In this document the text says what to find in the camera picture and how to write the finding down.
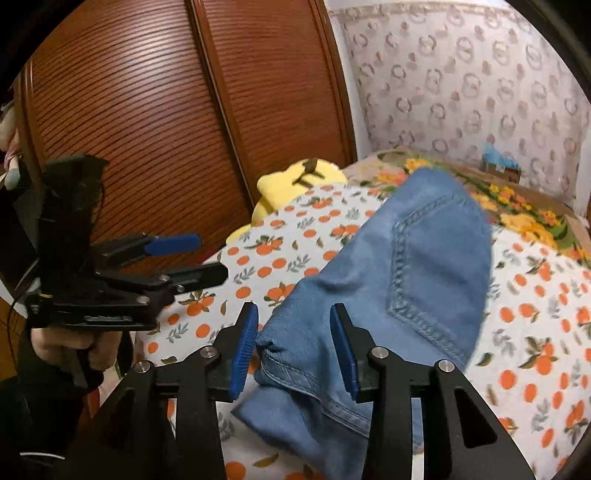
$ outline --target yellow plush toy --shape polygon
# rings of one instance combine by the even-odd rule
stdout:
[[[347,177],[335,164],[319,158],[301,160],[287,170],[263,175],[256,183],[262,198],[252,212],[252,223],[260,222],[314,185],[327,183],[347,183]],[[226,244],[248,232],[252,223],[233,232],[227,238]]]

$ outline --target wardrobe door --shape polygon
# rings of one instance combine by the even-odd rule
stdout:
[[[196,232],[205,249],[176,259],[189,263],[249,222],[197,45],[183,0],[86,0],[23,73],[39,161],[72,153],[109,161],[94,241]]]
[[[189,1],[255,196],[261,175],[294,161],[354,161],[349,102],[322,0]]]

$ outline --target jeans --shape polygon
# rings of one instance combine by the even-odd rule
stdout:
[[[329,480],[359,479],[371,404],[345,391],[329,327],[345,304],[377,345],[408,361],[464,368],[480,331],[491,270],[484,212],[446,173],[422,168],[259,332],[260,388],[234,410],[266,442]],[[413,446],[423,441],[413,401]]]

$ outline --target bedsheet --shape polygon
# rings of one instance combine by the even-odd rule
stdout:
[[[338,254],[385,200],[376,187],[317,186],[267,217],[212,260],[227,282],[179,296],[152,332],[140,332],[136,361],[183,360],[235,322],[243,302],[259,308],[259,327],[307,275]],[[591,273],[538,238],[493,226],[493,269],[482,333],[466,370],[521,449],[538,478],[564,464],[587,425],[591,377]],[[252,358],[245,391],[257,388]],[[175,402],[168,416],[175,425]],[[322,479],[313,465],[266,445],[218,404],[230,480]],[[422,478],[423,456],[414,457]]]
[[[588,233],[575,228],[579,221],[572,210],[542,193],[403,148],[369,155],[347,167],[345,174],[350,184],[369,187],[371,194],[386,198],[420,167],[438,168],[454,176],[488,212],[492,223],[536,239],[591,268]]]

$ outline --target orange print bedsheet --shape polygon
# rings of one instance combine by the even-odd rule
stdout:
[[[295,284],[316,275],[383,201],[368,187],[341,184],[296,198],[212,258],[228,266],[227,282],[179,296],[156,330],[137,334],[136,360],[183,360],[233,324],[245,301],[258,305],[263,327]],[[492,227],[491,283],[466,376],[538,478],[551,478],[591,414],[591,273],[537,239]],[[257,388],[252,373],[258,365],[255,355],[238,402]],[[266,445],[234,418],[232,405],[217,408],[230,480],[322,479],[313,465]],[[173,401],[168,415],[175,425]],[[423,456],[413,465],[414,478],[422,478]]]

